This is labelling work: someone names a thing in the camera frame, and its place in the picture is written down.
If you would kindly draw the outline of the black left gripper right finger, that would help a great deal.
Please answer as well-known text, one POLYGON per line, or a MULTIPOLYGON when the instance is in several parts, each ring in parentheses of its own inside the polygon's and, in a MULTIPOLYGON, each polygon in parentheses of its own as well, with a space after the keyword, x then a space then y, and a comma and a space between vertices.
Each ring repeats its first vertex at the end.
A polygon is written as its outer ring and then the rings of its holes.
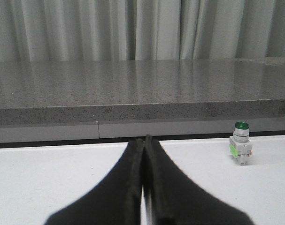
POLYGON ((144 197, 150 225, 253 224, 246 213, 190 180, 149 135, 144 147, 144 197))

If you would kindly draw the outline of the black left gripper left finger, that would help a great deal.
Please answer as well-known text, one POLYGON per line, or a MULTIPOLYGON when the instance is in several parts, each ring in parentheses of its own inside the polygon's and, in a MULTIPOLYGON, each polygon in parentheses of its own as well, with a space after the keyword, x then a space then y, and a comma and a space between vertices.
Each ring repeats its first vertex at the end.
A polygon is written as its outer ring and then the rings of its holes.
POLYGON ((144 142, 128 142, 111 171, 91 191, 51 215, 47 225, 139 225, 144 142))

